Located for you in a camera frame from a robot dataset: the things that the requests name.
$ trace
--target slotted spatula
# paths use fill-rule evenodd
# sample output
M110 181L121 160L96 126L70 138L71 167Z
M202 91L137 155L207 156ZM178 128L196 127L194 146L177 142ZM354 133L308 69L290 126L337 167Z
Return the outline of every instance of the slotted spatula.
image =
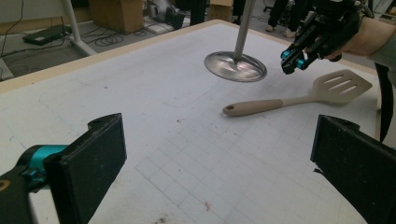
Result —
M345 69L315 79L312 91L307 96L241 102L227 105L222 111L228 116L237 117L311 102L347 103L368 91L372 86L367 80Z

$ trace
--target white table surface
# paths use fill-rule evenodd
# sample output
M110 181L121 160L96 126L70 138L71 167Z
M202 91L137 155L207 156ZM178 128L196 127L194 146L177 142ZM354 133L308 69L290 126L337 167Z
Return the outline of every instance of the white table surface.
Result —
M279 58L286 46L251 32L244 53L268 75L232 82L211 74L204 58L233 51L235 26L211 22L183 32L4 87L0 173L28 147L68 145L89 121L122 113L128 159L90 223L365 223L309 158L319 114L375 136L376 77L328 61L287 76ZM231 103L307 95L316 77L345 68L374 84L347 105L295 105L241 118L221 113ZM58 222L48 190L32 200L40 223Z

